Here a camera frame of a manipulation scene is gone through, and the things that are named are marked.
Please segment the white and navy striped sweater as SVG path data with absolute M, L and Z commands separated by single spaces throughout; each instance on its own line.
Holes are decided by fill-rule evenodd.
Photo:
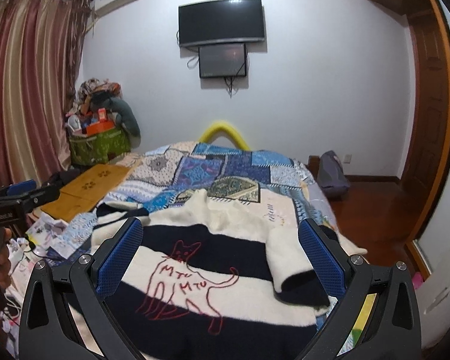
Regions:
M 145 358 L 294 359 L 332 301 L 299 244 L 291 199 L 275 202 L 269 219 L 198 190 L 160 211 L 79 214 L 65 235 L 78 253 L 94 253 L 126 219 L 142 223 L 139 248 L 105 303 Z

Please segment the green fabric storage basket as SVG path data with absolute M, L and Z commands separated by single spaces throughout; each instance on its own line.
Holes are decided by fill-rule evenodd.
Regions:
M 107 164 L 110 160 L 131 151 L 127 133 L 119 127 L 92 136 L 69 138 L 71 163 L 79 166 Z

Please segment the orange box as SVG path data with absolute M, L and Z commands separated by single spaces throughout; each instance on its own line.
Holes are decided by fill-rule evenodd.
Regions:
M 87 136 L 92 136 L 97 133 L 104 133 L 115 127 L 115 123 L 109 118 L 105 108 L 98 109 L 98 120 L 85 127 Z

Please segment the grey plush toy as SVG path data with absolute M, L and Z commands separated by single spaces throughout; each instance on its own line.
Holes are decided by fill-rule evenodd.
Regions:
M 140 127 L 130 106 L 119 97 L 109 99 L 109 110 L 116 114 L 115 121 L 132 137 L 140 138 Z

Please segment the red and beige striped curtain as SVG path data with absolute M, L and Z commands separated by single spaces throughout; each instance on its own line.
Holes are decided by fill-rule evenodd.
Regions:
M 0 186 L 71 165 L 75 98 L 91 0 L 0 0 Z

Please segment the purple grey backpack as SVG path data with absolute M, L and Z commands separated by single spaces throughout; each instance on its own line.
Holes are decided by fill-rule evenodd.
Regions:
M 341 161 L 333 150 L 325 152 L 319 159 L 317 184 L 327 198 L 342 197 L 350 189 Z

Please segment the blue patchwork quilt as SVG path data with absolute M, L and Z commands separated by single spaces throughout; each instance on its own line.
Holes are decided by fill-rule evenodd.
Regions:
M 277 225 L 311 218 L 331 229 L 337 226 L 309 168 L 276 152 L 189 141 L 145 154 L 124 153 L 110 165 L 128 168 L 127 177 L 70 220 L 41 213 L 26 231 L 29 243 L 68 258 L 91 236 L 92 227 L 113 222 L 118 213 L 181 206 L 200 189 L 217 202 L 252 206 L 256 215 Z

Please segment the brown wooden door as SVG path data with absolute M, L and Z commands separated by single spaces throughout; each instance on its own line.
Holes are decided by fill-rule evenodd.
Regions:
M 438 0 L 406 15 L 415 58 L 415 113 L 402 185 L 421 207 L 407 237 L 419 238 L 450 171 L 450 30 Z

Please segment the yellow curved bed rail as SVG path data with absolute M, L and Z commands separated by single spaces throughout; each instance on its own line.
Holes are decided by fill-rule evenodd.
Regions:
M 210 144 L 216 136 L 225 136 L 237 149 L 250 151 L 249 145 L 238 130 L 225 120 L 214 121 L 204 133 L 201 134 L 199 141 Z

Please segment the small black wall monitor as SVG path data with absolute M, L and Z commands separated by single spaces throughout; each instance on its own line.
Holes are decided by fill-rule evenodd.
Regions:
M 198 51 L 201 79 L 247 76 L 248 61 L 245 43 L 202 46 Z

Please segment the large black wall television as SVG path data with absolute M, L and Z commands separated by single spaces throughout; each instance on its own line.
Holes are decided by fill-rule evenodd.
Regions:
M 178 8 L 181 47 L 265 40 L 262 0 L 214 0 Z

